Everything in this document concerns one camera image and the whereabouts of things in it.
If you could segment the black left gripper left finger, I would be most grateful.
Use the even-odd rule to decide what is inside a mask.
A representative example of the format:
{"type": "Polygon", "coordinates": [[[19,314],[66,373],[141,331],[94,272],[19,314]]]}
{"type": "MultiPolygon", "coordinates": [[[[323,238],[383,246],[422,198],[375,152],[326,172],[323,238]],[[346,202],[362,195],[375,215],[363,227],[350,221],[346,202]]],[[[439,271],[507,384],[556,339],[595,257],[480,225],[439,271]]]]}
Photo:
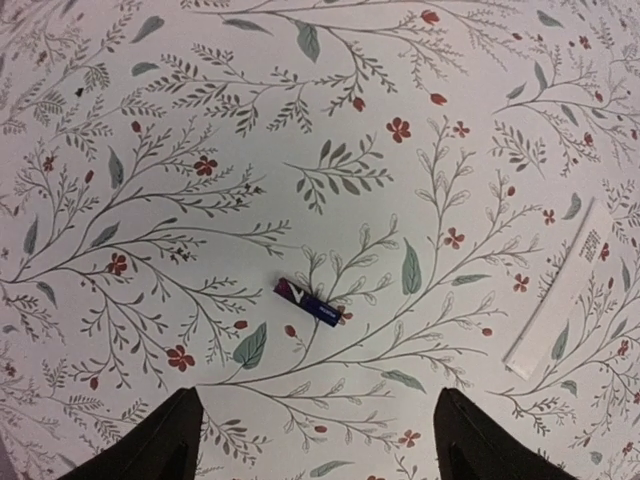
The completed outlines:
{"type": "Polygon", "coordinates": [[[76,467],[67,480],[192,480],[196,477],[203,405],[180,388],[118,442],[76,467]]]}

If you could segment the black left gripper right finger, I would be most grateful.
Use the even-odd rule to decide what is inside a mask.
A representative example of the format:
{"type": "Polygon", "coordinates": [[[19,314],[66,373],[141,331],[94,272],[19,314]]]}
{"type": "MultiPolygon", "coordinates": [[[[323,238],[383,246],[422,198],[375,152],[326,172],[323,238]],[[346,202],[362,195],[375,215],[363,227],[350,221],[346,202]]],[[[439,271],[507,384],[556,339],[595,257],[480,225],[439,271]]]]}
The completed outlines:
{"type": "Polygon", "coordinates": [[[458,389],[439,393],[433,430],[444,480],[574,479],[521,444],[458,389]]]}

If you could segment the floral patterned table mat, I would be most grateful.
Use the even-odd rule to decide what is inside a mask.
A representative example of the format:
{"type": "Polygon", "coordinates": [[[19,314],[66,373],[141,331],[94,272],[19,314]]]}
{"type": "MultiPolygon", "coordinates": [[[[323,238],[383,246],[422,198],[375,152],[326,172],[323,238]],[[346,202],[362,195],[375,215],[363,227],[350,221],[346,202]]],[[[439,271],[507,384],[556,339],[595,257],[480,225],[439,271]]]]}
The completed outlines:
{"type": "Polygon", "coordinates": [[[189,387],[200,479],[436,479],[444,388],[637,478],[638,3],[3,2],[1,474],[189,387]],[[608,241],[523,380],[593,198],[608,241]]]}

